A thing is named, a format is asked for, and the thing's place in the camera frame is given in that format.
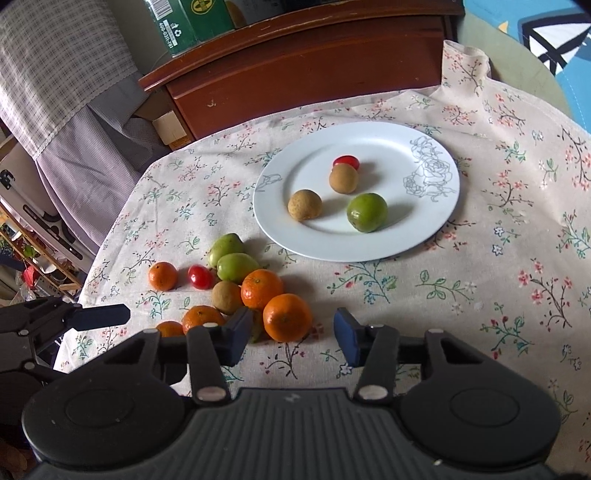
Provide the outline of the large orange tangerine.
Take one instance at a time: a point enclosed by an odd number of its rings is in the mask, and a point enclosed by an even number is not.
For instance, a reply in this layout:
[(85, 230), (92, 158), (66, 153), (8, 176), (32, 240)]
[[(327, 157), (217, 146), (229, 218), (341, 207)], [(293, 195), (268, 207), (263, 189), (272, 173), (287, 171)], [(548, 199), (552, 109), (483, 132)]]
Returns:
[(300, 341), (311, 326), (311, 308), (296, 294), (277, 295), (263, 309), (263, 328), (276, 342)]

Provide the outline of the tangerine behind left finger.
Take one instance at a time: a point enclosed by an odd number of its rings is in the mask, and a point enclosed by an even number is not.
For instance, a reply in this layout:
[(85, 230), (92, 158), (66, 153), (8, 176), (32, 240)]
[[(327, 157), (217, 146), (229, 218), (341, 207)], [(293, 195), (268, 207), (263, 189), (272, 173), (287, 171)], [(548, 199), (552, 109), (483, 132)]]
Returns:
[(187, 310), (181, 319), (181, 326), (183, 333), (186, 334), (191, 328), (197, 326), (204, 326), (206, 324), (215, 324), (223, 326), (226, 319), (221, 312), (211, 306), (198, 305), (193, 306)]

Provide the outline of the small tangerine at edge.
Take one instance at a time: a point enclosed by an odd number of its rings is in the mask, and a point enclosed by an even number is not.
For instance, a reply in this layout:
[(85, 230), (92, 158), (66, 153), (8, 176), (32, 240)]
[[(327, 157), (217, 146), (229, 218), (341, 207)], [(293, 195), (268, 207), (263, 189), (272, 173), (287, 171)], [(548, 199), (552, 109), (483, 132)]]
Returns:
[(156, 329), (162, 338), (181, 337), (184, 330), (181, 323), (176, 321), (163, 321), (156, 325)]

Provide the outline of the brown longan in pile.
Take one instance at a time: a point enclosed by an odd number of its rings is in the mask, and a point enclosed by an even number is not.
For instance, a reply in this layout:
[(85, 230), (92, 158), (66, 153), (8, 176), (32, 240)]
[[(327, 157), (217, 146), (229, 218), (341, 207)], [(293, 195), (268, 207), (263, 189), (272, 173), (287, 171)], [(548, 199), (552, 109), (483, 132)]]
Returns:
[(224, 315), (232, 315), (243, 306), (240, 287), (230, 281), (219, 281), (211, 291), (211, 303)]

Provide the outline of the wooden shelf rack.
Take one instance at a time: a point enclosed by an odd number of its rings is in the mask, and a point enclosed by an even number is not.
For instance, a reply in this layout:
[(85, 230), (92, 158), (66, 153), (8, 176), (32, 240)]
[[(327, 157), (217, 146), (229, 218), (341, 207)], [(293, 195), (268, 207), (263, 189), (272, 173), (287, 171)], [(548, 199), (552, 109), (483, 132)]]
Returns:
[(82, 271), (28, 230), (5, 205), (1, 205), (1, 238), (23, 263), (23, 281), (37, 296), (78, 300), (83, 286)]

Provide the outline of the red cherry tomato on cloth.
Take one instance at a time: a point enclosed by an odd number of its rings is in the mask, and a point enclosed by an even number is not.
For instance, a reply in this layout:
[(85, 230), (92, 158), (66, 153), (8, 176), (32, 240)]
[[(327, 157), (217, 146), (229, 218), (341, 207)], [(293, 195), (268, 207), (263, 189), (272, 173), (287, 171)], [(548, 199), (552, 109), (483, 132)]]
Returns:
[(187, 278), (190, 285), (197, 290), (208, 290), (214, 286), (214, 275), (208, 268), (194, 264), (187, 270)]

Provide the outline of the small orange tangerine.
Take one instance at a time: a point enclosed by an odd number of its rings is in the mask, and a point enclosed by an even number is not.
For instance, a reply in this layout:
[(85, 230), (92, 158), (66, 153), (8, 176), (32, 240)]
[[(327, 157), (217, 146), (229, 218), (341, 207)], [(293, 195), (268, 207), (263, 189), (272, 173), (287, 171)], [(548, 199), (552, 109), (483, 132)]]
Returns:
[(153, 290), (170, 291), (177, 281), (178, 271), (169, 262), (156, 262), (148, 269), (148, 283)]

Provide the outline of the floral tablecloth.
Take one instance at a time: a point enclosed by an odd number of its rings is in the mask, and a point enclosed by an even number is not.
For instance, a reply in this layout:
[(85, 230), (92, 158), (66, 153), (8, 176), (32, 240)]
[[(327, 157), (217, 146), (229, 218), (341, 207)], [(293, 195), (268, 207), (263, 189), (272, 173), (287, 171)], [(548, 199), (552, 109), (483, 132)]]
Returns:
[[(494, 81), (477, 49), (444, 46), (443, 82), (269, 115), (154, 162), (80, 295), (123, 304), (117, 327), (67, 332), (72, 371), (134, 334), (211, 306), (183, 275), (235, 233), (308, 304), (290, 342), (259, 337), (223, 369), (232, 392), (353, 389), (335, 311), (420, 337), (452, 334), (538, 385), (558, 416), (549, 458), (590, 469), (590, 136)], [(151, 266), (181, 274), (169, 291)]]

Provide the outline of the green jujube fruit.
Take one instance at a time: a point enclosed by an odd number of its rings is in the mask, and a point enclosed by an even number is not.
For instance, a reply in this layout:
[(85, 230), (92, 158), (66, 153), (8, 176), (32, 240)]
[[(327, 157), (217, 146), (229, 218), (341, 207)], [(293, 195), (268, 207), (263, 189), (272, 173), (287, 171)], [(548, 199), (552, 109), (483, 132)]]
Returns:
[(388, 216), (388, 204), (377, 193), (363, 193), (351, 201), (346, 208), (349, 224), (362, 233), (370, 233), (381, 228)]

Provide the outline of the red cherry tomato on plate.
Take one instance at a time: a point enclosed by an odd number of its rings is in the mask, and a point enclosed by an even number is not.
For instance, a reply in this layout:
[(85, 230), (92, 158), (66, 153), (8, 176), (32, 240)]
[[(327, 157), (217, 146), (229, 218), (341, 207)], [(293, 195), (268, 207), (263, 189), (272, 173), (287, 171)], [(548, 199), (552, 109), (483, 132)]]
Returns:
[(335, 160), (332, 161), (332, 165), (349, 165), (353, 169), (358, 170), (360, 168), (360, 160), (353, 155), (342, 155), (335, 158)]

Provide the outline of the cardboard box on floor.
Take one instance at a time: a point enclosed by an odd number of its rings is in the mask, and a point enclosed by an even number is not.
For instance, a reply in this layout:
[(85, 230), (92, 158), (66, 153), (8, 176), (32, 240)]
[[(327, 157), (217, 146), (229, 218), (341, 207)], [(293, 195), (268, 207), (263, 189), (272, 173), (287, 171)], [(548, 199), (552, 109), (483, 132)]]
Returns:
[(162, 143), (171, 150), (178, 150), (194, 141), (166, 90), (149, 93), (134, 115), (150, 122)]

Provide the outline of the checked grey fabric cover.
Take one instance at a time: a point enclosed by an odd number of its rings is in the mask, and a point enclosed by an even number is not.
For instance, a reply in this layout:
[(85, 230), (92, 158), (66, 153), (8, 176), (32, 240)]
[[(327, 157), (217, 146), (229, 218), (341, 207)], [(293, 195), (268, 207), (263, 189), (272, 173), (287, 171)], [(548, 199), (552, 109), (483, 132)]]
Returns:
[(168, 153), (104, 1), (1, 4), (1, 118), (74, 236), (96, 253), (145, 169)]

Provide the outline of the dark wooden nightstand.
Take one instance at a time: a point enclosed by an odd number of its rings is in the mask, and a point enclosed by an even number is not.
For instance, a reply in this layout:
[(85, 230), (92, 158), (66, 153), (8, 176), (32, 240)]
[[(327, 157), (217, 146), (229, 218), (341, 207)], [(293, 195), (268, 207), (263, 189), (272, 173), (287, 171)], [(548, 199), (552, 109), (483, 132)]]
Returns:
[(165, 90), (194, 139), (335, 99), (434, 86), (460, 1), (339, 1), (252, 24), (143, 76)]

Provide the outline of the green milk carton box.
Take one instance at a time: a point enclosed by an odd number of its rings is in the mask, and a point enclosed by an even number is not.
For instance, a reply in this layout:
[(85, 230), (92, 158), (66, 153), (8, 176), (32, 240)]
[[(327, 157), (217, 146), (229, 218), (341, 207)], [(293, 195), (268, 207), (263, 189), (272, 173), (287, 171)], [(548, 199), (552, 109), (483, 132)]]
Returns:
[(172, 57), (235, 29), (224, 1), (145, 0)]

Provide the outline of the blue shark plush pillow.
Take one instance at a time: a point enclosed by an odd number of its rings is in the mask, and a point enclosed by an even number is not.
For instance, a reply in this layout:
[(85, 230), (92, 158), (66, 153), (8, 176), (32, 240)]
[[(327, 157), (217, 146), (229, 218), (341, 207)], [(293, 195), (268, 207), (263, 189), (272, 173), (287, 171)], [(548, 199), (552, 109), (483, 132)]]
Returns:
[(464, 6), (529, 50), (557, 81), (572, 118), (590, 129), (588, 1), (466, 1)]

